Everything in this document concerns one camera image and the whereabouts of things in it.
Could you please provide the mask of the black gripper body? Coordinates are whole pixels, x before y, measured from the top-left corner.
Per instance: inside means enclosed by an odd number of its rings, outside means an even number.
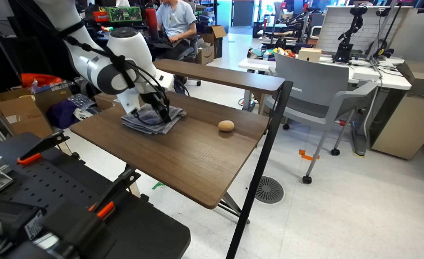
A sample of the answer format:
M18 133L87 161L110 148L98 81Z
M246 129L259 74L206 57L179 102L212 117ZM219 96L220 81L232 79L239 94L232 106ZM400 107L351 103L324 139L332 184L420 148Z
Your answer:
M143 93L141 99L151 104L157 112L167 112L170 109L170 100L164 92Z

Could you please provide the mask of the black robot arm on table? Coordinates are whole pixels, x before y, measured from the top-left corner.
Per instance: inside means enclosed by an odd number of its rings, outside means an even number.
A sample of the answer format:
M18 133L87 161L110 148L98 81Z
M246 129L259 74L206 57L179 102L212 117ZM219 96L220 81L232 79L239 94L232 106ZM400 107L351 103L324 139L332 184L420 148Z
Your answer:
M355 5L354 8L350 10L350 12L354 15L351 25L347 31L344 31L338 40L338 48L337 53L334 54L335 61L347 63L351 60L351 51L354 43L351 41L351 37L354 33L357 33L363 24L364 24L364 14L368 11L366 5Z

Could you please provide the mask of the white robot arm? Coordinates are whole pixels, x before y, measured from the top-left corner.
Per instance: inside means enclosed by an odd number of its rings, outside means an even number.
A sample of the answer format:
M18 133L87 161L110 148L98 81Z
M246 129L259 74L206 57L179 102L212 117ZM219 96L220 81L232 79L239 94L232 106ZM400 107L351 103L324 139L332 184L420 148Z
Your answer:
M115 94L127 113L148 104L161 122L170 122L173 74L154 64L146 37L130 27L117 28L100 45L79 17L72 0L33 0L46 15L48 28L71 54L75 70L101 92Z

